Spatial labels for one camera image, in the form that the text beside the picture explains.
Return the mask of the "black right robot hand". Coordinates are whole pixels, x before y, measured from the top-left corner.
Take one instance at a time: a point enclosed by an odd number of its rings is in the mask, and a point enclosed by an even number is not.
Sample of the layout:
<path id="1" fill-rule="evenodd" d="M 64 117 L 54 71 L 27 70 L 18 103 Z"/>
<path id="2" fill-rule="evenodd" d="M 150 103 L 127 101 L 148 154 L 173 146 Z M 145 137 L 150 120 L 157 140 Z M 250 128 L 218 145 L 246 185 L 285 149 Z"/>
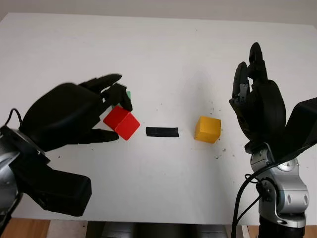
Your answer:
<path id="1" fill-rule="evenodd" d="M 286 124 L 285 104 L 277 84 L 268 79 L 257 42 L 250 48 L 249 65 L 243 61 L 236 68 L 229 103 L 249 139 L 245 145 L 247 153 L 263 143 L 272 146 L 281 137 Z"/>

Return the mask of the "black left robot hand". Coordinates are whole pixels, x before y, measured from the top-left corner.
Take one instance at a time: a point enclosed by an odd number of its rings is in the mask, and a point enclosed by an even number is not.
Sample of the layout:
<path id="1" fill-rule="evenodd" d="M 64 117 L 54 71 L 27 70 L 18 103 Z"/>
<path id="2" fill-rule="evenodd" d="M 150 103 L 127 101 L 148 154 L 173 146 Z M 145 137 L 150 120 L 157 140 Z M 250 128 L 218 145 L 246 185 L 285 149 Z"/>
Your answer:
<path id="1" fill-rule="evenodd" d="M 45 152 L 69 144 L 115 141 L 114 131 L 95 129 L 110 106 L 132 111 L 120 74 L 109 74 L 80 84 L 63 83 L 38 99 L 25 114 L 19 130 Z"/>

